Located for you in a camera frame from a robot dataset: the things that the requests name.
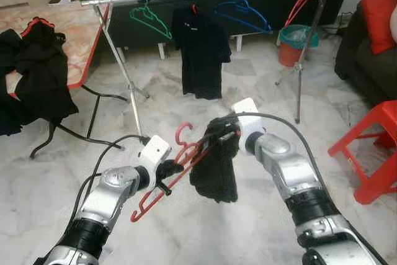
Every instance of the black jacket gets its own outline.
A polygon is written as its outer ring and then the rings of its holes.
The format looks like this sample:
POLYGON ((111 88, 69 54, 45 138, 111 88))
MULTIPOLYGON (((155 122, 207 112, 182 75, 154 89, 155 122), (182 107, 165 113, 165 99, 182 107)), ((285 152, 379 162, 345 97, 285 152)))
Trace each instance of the black jacket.
POLYGON ((182 53, 183 93, 196 98, 221 98, 221 66, 230 62, 228 35, 202 12, 191 8, 176 9, 172 34, 177 50, 182 53))
POLYGON ((20 125, 39 117, 59 123, 78 112, 66 85, 65 35, 56 34, 54 27, 36 17, 22 39, 13 30, 0 35, 0 135, 17 133, 20 125), (7 95, 4 77, 13 70, 22 74, 16 87, 20 102, 7 95))

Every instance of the trash bin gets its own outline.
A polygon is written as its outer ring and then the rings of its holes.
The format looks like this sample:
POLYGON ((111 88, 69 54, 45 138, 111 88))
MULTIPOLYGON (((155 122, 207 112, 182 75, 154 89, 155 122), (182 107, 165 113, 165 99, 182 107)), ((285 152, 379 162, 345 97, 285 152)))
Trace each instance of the trash bin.
MULTIPOLYGON (((299 60, 309 31, 310 27, 306 25, 289 25, 280 31, 279 62, 282 65, 292 67, 299 60)), ((318 46, 317 32, 312 36, 310 46, 318 46)))

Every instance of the black garment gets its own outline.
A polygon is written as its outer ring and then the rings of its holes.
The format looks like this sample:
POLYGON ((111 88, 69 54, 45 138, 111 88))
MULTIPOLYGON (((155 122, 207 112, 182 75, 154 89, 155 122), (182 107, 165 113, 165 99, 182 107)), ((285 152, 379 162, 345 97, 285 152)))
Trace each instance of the black garment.
POLYGON ((212 120, 202 140, 211 149, 190 172, 190 184, 196 191, 218 203, 237 201, 232 162, 238 151, 237 130, 232 122, 220 124, 218 119, 212 120))
POLYGON ((221 66, 230 62, 231 55, 223 27, 202 12, 176 9, 172 34, 182 53, 183 93, 194 93, 196 98, 221 98, 221 66))
POLYGON ((20 126, 41 117, 59 123, 77 113, 67 87, 68 58, 62 50, 64 34, 54 25, 34 18, 22 33, 0 35, 0 135, 20 132, 20 126), (7 95, 5 75, 22 74, 16 87, 20 101, 7 95))

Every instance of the blue plastic hanger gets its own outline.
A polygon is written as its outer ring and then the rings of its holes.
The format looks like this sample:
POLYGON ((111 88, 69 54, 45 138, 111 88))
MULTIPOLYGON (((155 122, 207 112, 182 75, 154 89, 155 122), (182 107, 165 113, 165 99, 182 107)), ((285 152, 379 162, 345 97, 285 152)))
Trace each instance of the blue plastic hanger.
POLYGON ((163 36, 165 36, 169 40, 172 40, 172 34, 168 30, 167 25, 154 12, 151 11, 151 9, 148 6, 148 0, 146 0, 144 7, 137 7, 135 9, 132 9, 130 11, 130 18, 133 19, 133 20, 136 20, 138 22, 141 22, 142 24, 145 24, 146 26, 154 29, 155 31, 157 31, 158 33, 162 34, 163 36), (160 25, 163 27, 164 31, 158 29, 153 24, 150 24, 147 21, 145 21, 143 19, 140 19, 139 17, 135 16, 136 12, 142 12, 143 13, 143 17, 145 17, 146 19, 151 20, 151 21, 157 21, 158 23, 160 23, 160 25))
POLYGON ((253 7, 249 6, 248 0, 226 1, 226 2, 219 3, 215 7, 214 14, 231 19, 231 20, 239 22, 239 23, 242 23, 244 25, 250 26, 253 29, 263 32, 264 34, 269 34, 272 32, 272 27, 269 25, 269 23, 267 22, 265 17, 262 16, 262 14, 260 12, 258 12, 257 10, 255 10, 253 7), (255 15, 257 15, 258 17, 260 17, 263 20, 263 22, 264 22, 263 28, 258 27, 254 24, 251 24, 249 22, 246 22, 244 20, 238 19, 236 17, 233 17, 231 15, 224 14, 224 13, 220 12, 220 8, 225 7, 225 6, 231 6, 234 10, 242 12, 244 14, 248 14, 250 12, 255 13, 255 15))

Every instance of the red table edge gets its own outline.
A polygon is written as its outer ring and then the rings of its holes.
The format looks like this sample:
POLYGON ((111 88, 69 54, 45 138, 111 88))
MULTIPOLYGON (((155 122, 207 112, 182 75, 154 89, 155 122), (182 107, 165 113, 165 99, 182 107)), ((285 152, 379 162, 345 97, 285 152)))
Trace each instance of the red table edge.
MULTIPOLYGON (((109 5, 107 5, 107 7, 106 7, 105 14, 104 14, 104 20, 107 19, 108 13, 109 13, 109 5)), ((100 25, 100 27, 98 29, 98 32, 97 32, 97 35, 95 36, 94 43, 92 44, 92 47, 91 47, 91 52, 90 52, 90 54, 88 56, 88 59, 87 59, 87 62, 86 62, 86 67, 84 68, 83 75, 81 76, 80 81, 77 82, 77 83, 68 85, 68 89, 78 88, 78 87, 81 87, 84 84, 84 82, 85 82, 85 80, 87 78, 88 69, 89 69, 89 67, 91 65, 92 59, 93 59, 94 54, 95 54, 95 50, 97 48, 97 44, 98 44, 101 32, 102 32, 102 24, 100 25)), ((15 98, 17 97, 17 95, 14 92, 13 93, 9 93, 9 95, 12 96, 12 97, 15 97, 15 98)))

